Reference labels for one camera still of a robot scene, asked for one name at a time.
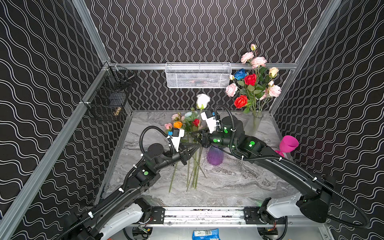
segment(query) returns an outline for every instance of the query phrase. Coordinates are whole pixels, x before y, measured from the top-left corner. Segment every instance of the orange rose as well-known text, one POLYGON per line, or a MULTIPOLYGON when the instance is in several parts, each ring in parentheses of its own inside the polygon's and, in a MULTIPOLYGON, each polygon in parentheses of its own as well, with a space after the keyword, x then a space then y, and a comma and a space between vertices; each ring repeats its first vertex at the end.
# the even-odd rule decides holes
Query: orange rose
POLYGON ((183 124, 181 122, 174 122, 173 123, 173 127, 175 127, 175 128, 181 128, 181 126, 183 126, 183 124))

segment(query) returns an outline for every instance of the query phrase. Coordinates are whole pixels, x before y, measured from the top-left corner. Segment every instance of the blue package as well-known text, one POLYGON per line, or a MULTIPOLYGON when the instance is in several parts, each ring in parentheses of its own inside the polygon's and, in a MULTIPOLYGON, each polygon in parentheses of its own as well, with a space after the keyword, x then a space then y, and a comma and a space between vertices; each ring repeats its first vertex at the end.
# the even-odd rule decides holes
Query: blue package
POLYGON ((218 237, 218 228, 212 230, 193 231, 192 240, 220 240, 218 237))

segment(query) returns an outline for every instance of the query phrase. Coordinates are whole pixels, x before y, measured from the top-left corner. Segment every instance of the clear vase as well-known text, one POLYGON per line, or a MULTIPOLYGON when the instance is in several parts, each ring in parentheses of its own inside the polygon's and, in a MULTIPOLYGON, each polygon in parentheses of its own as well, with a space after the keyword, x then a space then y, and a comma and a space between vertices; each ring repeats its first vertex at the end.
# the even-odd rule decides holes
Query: clear vase
POLYGON ((260 122, 263 119, 263 113, 261 111, 254 111, 247 124, 244 127, 244 132, 248 136, 255 136, 259 129, 260 122))

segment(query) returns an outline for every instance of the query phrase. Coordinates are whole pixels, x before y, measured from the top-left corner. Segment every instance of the wallpaper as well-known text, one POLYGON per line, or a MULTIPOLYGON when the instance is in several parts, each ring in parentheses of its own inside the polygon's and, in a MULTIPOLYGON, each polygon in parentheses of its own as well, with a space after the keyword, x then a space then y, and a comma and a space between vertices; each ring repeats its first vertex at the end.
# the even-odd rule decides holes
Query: wallpaper
MULTIPOLYGON (((283 136, 300 142, 295 161, 335 177, 371 218, 369 229, 331 221, 337 240, 384 236, 383 49, 384 1, 342 1, 275 115, 283 136)), ((338 198, 330 213, 362 221, 338 198)))
POLYGON ((87 111, 12 239, 52 239, 66 216, 94 205, 124 122, 97 121, 87 111))
POLYGON ((102 64, 70 0, 0 0, 0 219, 102 64))
MULTIPOLYGON (((114 72, 118 78, 128 76, 129 71, 123 67, 112 67, 112 69, 116 70, 114 72)), ((239 95, 230 98, 223 88, 168 88, 164 71, 139 70, 134 72, 137 77, 132 87, 128 89, 128 103, 132 109, 189 110, 191 107, 195 107, 196 96, 205 93, 211 98, 208 107, 224 104, 228 108, 236 110, 233 102, 239 95)), ((279 76, 275 78, 275 84, 282 86, 288 73, 289 70, 280 70, 279 76)), ((272 101, 268 103, 268 106, 264 106, 264 110, 268 110, 271 105, 272 101)))
POLYGON ((271 63, 299 56, 328 0, 86 0, 114 63, 271 63))

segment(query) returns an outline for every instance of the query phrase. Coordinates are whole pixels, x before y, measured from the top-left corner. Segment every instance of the gray marble tabletop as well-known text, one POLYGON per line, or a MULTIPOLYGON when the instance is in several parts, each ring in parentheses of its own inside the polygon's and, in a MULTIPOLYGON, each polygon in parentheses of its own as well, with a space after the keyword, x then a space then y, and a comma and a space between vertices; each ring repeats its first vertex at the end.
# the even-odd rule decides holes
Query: gray marble tabletop
MULTIPOLYGON (((133 113, 123 149, 103 196, 116 190, 123 183, 124 177, 132 165, 140 160, 139 137, 143 129, 150 125, 163 129, 164 124, 170 122, 174 113, 175 111, 133 113)), ((240 112, 233 114, 243 121, 244 125, 250 119, 249 115, 240 112)), ((278 149, 280 140, 268 113, 264 114, 255 137, 266 142, 273 149, 278 149)), ((167 141, 159 132, 149 130, 144 136, 143 147, 147 149, 151 144, 157 142, 168 146, 167 141)), ((206 151, 203 149, 200 164, 206 177, 199 173, 196 189, 189 188, 187 191, 188 167, 178 164, 171 192, 169 192, 169 186, 174 167, 161 170, 161 178, 143 197, 149 203, 161 206, 259 206, 267 197, 286 197, 298 192, 270 171, 249 162, 242 162, 227 154, 224 154, 222 164, 212 166, 206 161, 206 151)))

